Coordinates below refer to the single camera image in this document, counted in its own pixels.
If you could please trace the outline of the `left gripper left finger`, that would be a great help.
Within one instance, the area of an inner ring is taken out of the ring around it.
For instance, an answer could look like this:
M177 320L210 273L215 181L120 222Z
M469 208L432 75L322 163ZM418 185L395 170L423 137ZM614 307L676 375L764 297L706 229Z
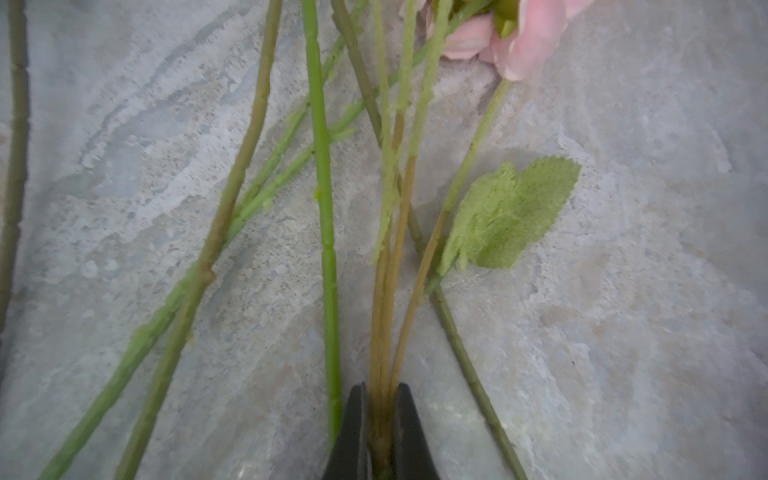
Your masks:
M322 480L368 478L369 396L366 384L355 384L349 393L339 434Z

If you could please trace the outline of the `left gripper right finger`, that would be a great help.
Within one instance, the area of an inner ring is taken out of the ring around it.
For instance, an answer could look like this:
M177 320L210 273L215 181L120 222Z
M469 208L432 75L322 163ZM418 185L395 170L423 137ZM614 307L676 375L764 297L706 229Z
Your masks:
M392 469L397 480L440 480L410 387L394 395Z

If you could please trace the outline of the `pink orange bud stem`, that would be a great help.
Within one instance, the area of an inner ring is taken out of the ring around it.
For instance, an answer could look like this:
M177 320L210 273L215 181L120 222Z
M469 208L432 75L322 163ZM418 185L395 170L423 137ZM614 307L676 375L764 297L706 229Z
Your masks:
M471 176L481 145L517 83L550 59L584 1L405 1L399 64L389 56L389 13L372 5L379 86L361 85L381 153L381 210L374 250L368 387L368 455L377 479L392 469L394 395L417 316L431 302L500 455L517 479L526 473L468 357L445 303L442 281L469 266L512 268L557 220L580 175L575 161L545 156L525 168L505 162ZM479 61L496 84L467 150L447 175L432 227L422 229L413 201L426 178L427 119L444 62Z

